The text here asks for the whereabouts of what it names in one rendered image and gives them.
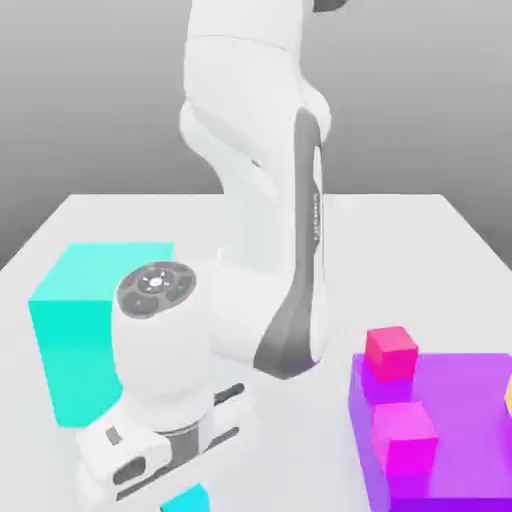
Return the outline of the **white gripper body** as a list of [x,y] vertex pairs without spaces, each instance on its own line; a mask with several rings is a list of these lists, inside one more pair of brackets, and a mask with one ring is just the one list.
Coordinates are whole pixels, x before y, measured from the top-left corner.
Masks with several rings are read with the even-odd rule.
[[76,437],[78,512],[161,512],[196,484],[209,484],[256,444],[252,393],[217,393],[204,419],[152,431],[117,402]]

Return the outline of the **small cyan cube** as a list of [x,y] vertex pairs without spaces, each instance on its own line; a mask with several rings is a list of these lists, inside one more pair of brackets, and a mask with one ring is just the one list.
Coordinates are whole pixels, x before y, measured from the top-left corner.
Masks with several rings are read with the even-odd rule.
[[160,512],[210,512],[207,490],[196,484],[160,506]]

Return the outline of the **small magenta cube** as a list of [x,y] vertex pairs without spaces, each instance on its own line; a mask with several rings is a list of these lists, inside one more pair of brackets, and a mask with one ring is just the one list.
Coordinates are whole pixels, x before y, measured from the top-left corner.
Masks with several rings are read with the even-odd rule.
[[374,407],[371,441],[386,477],[426,475],[439,435],[421,401],[385,403]]

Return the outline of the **small red cube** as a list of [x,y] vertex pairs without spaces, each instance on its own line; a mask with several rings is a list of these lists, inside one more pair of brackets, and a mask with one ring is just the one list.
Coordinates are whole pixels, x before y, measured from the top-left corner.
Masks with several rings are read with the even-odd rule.
[[367,331],[364,361],[378,381],[412,379],[418,353],[418,345],[402,326]]

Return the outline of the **large cyan box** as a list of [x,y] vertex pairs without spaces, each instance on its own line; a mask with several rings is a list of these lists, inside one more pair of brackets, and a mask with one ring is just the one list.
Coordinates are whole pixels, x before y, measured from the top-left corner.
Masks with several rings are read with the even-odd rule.
[[55,420],[83,428],[119,399],[112,300],[138,267],[171,260],[170,242],[72,243],[28,301]]

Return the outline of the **large purple box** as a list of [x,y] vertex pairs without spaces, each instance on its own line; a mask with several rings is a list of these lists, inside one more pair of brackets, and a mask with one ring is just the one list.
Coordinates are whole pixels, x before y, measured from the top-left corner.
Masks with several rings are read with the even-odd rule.
[[[512,356],[421,354],[413,379],[378,382],[352,357],[349,414],[371,512],[512,512]],[[388,476],[372,443],[373,412],[421,402],[439,436],[430,473]]]

